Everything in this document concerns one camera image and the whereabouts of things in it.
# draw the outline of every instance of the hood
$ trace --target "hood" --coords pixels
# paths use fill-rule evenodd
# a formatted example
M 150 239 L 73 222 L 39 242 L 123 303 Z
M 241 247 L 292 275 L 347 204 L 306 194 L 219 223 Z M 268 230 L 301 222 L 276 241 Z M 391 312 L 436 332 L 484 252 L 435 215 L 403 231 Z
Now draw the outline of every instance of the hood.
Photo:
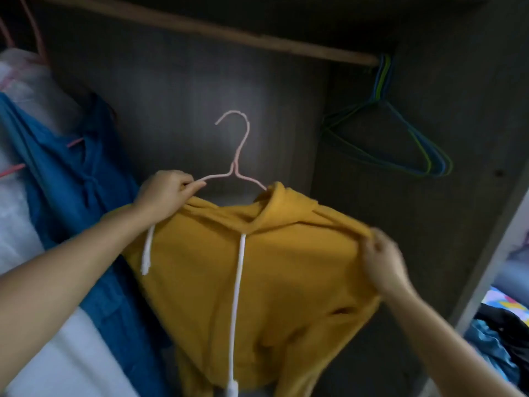
M 182 208 L 185 212 L 215 220 L 241 234 L 271 230 L 303 221 L 318 205 L 282 183 L 274 183 L 246 206 L 217 206 L 198 197 L 189 199 Z

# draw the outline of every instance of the multicolored bedsheet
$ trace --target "multicolored bedsheet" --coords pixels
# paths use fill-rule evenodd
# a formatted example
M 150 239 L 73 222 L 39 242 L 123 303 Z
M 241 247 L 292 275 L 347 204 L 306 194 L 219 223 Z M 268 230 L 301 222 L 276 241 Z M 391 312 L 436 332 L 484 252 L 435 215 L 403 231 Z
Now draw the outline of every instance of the multicolored bedsheet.
M 512 312 L 529 326 L 529 309 L 502 293 L 499 289 L 491 287 L 482 302 L 491 307 L 502 308 Z

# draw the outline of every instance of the white drawstring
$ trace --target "white drawstring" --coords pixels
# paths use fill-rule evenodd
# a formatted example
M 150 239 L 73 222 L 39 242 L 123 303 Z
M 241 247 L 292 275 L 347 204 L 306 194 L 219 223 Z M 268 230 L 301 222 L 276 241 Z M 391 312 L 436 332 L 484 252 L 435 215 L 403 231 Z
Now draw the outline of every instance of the white drawstring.
M 155 235 L 155 226 L 150 226 L 145 238 L 145 245 L 143 246 L 143 254 L 141 256 L 141 273 L 145 276 L 149 273 L 151 267 L 151 245 L 152 237 Z
M 239 290 L 241 288 L 242 264 L 244 263 L 244 246 L 246 234 L 241 234 L 239 244 L 239 260 L 237 262 L 237 274 L 235 275 L 235 287 L 233 289 L 232 317 L 230 324 L 230 354 L 228 356 L 228 388 L 226 397 L 237 397 L 239 395 L 239 384 L 233 378 L 233 351 L 235 348 L 235 324 L 237 323 L 237 306 L 239 305 Z

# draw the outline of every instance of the forearm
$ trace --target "forearm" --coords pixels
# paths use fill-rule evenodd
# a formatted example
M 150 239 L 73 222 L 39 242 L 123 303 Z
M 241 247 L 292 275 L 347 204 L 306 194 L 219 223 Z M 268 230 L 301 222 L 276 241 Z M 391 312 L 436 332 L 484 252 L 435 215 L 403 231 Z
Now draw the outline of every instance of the forearm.
M 444 397 L 523 396 L 414 291 L 395 293 L 386 302 Z
M 0 276 L 0 391 L 148 224 L 131 208 Z

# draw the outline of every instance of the person's left hand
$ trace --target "person's left hand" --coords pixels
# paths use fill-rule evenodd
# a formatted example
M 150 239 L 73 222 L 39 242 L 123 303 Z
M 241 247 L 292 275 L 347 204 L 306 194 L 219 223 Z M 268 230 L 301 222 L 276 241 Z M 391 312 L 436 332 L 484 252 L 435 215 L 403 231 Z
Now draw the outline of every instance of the person's left hand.
M 179 170 L 158 171 L 143 183 L 132 207 L 146 226 L 152 226 L 175 214 L 205 185 L 203 181 L 193 182 L 190 174 Z

